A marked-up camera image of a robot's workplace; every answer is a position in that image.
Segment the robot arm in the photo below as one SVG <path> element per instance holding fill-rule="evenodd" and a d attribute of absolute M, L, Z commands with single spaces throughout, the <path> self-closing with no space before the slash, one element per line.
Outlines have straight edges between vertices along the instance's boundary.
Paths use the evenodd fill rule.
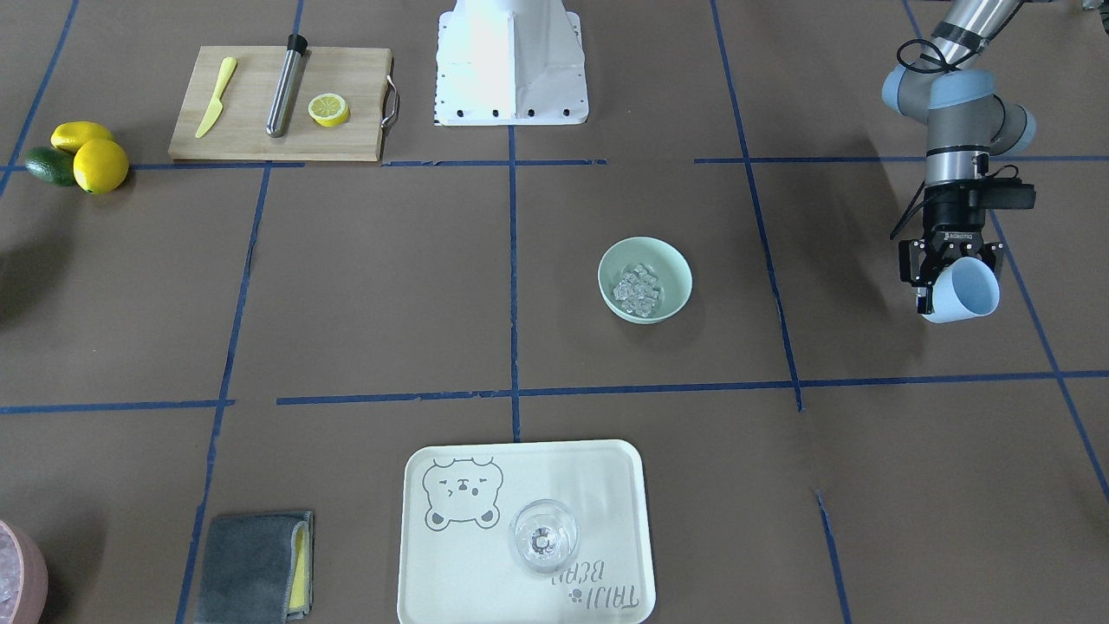
<path fill-rule="evenodd" d="M 997 309 L 1003 244 L 983 237 L 986 217 L 1036 203 L 1032 185 L 991 167 L 993 158 L 1030 145 L 1036 119 L 1003 99 L 991 72 L 976 67 L 1019 11 L 1019 1 L 955 1 L 930 35 L 915 40 L 918 59 L 899 60 L 883 84 L 884 103 L 920 122 L 927 134 L 924 178 L 891 238 L 922 219 L 918 237 L 898 242 L 898 269 L 928 323 Z"/>

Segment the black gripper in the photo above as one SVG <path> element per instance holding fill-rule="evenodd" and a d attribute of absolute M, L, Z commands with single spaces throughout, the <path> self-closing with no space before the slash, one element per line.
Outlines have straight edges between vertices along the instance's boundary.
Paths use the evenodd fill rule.
<path fill-rule="evenodd" d="M 898 221 L 903 231 L 918 214 L 923 233 L 898 244 L 899 279 L 916 287 L 916 311 L 934 311 L 932 288 L 939 273 L 960 257 L 983 260 L 1001 280 L 1006 249 L 983 241 L 989 211 L 1034 209 L 1036 188 L 1019 178 L 962 180 L 920 190 L 923 200 Z"/>

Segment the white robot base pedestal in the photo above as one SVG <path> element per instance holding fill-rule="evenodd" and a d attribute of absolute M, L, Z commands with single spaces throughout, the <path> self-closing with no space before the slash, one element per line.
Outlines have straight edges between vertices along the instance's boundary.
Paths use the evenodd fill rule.
<path fill-rule="evenodd" d="M 574 126 L 589 119 L 581 20 L 561 1 L 457 1 L 439 16 L 437 35 L 437 126 Z"/>

